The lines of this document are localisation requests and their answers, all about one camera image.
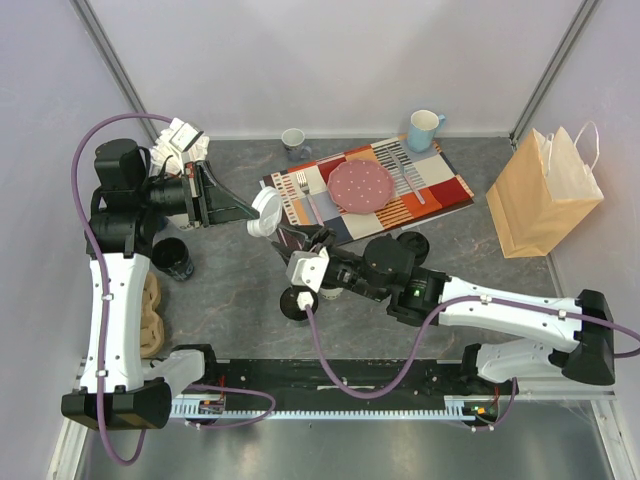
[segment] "colorful patchwork placemat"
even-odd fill
[[[392,150],[404,165],[406,173],[422,194],[424,205],[407,185],[387,149]],[[331,200],[327,191],[329,174],[341,163],[354,159],[378,162],[393,176],[395,195],[382,210],[368,215],[347,213]],[[282,221],[289,225],[318,223],[308,198],[296,180],[296,172],[300,170],[304,170],[310,195],[324,225],[336,231],[338,245],[420,222],[473,203],[473,192],[447,160],[440,146],[433,142],[426,152],[414,153],[407,146],[405,135],[296,165],[264,177],[265,185],[275,187],[280,192],[284,201]]]

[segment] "black cup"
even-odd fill
[[[151,262],[162,273],[178,282],[184,282],[193,275],[193,262],[189,249],[178,238],[166,238],[153,246]]]

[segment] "knife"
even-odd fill
[[[404,165],[402,165],[402,162],[400,161],[400,159],[389,148],[387,148],[387,152],[389,152],[389,155],[391,155],[391,160],[393,160],[393,162],[396,164],[396,167],[398,167],[398,170],[400,170],[400,175],[402,175],[402,177],[404,178],[404,181],[407,182],[407,185],[409,185],[409,188],[411,189],[411,191],[418,198],[418,201],[422,205],[424,205],[426,203],[424,201],[424,198],[422,198],[422,195],[420,194],[420,191],[413,184],[413,181],[411,180],[411,177],[409,177],[409,175],[407,175],[407,172],[404,169]]]

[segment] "wall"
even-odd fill
[[[603,291],[615,321],[640,330],[640,3],[607,0],[562,69],[532,125],[543,133],[563,125],[574,136],[586,120],[600,131],[601,156],[594,174],[605,200],[553,252],[565,293]],[[594,155],[593,134],[580,149]],[[616,336],[616,350],[635,348]],[[637,359],[616,364],[618,394],[636,444],[640,442]]]
[[[70,192],[71,157],[99,120],[128,111],[66,0],[6,2],[0,15],[0,475],[44,478],[86,353],[91,284]],[[131,121],[99,140],[141,139]],[[85,199],[97,185],[90,144]]]
[[[214,137],[506,135],[579,0],[91,0],[148,109]]]

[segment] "bag handle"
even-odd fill
[[[600,158],[600,134],[598,133],[598,127],[597,127],[597,125],[595,124],[595,122],[593,120],[587,121],[587,123],[585,123],[582,126],[582,128],[578,132],[578,136],[573,141],[573,146],[574,147],[577,146],[578,140],[580,140],[580,136],[582,135],[582,132],[584,132],[585,128],[587,128],[589,126],[589,124],[593,125],[593,129],[596,132],[596,158],[593,161],[593,164],[591,165],[591,167],[589,167],[591,169],[591,171],[593,172],[593,169],[595,168],[596,163],[598,163],[598,159]]]
[[[545,137],[547,142],[551,143],[551,145],[549,146],[549,158],[547,159],[547,173],[544,174],[545,177],[548,177],[549,172],[551,171],[551,152],[553,152],[553,137],[555,137],[553,133],[550,133]]]

